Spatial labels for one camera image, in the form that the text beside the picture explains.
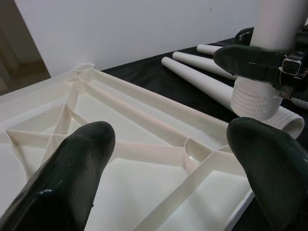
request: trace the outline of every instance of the black table surface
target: black table surface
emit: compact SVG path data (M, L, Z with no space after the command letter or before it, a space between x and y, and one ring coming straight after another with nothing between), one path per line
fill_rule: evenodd
M213 43L212 45L225 46L233 44L234 40L228 39L221 42ZM198 53L196 47L180 50L181 52L199 55L207 58L211 56ZM172 58L172 53L157 55L147 59L142 59L129 64L113 67L103 70L105 73L111 74L115 77L123 79L127 82L133 83L147 90L153 91L167 98L175 100L188 107L194 108L200 112L206 113L210 116L216 117L229 123L237 115L226 109L224 106L201 92L198 88L182 79L172 71L167 69L161 64L163 57ZM234 81L225 79L215 74L206 72L204 70L194 69L205 73L229 86L234 85ZM282 106L300 114L305 119L307 124L308 111L297 108L290 102L283 102ZM302 134L297 138L297 141L306 149L308 149L308 143L305 142L308 137L308 128L305 125ZM264 217L262 210L256 199L252 201L246 211L243 213L240 220L237 222L234 231L270 231L268 221Z

